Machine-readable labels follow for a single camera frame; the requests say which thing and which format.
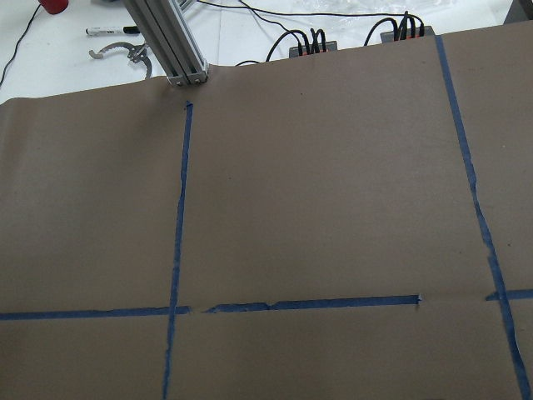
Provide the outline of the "aluminium frame post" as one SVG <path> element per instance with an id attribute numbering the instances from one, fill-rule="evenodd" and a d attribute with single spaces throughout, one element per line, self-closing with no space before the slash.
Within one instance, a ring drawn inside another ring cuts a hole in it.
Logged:
<path id="1" fill-rule="evenodd" d="M 209 63 L 184 17 L 190 1 L 125 0 L 123 4 L 171 85 L 183 87 L 207 81 Z"/>

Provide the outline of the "red water bottle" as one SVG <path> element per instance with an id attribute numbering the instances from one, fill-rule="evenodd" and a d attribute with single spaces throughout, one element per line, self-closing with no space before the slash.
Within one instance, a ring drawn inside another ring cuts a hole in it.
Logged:
<path id="1" fill-rule="evenodd" d="M 38 2 L 51 15 L 62 13 L 69 5 L 68 0 L 38 0 Z"/>

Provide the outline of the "black marker pen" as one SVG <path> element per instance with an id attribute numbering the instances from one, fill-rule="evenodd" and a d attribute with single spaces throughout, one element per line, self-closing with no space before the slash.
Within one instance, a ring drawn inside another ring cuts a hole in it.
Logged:
<path id="1" fill-rule="evenodd" d="M 85 30 L 89 37 L 96 37 L 102 35 L 138 35 L 140 30 L 137 26 L 124 27 L 88 27 Z"/>

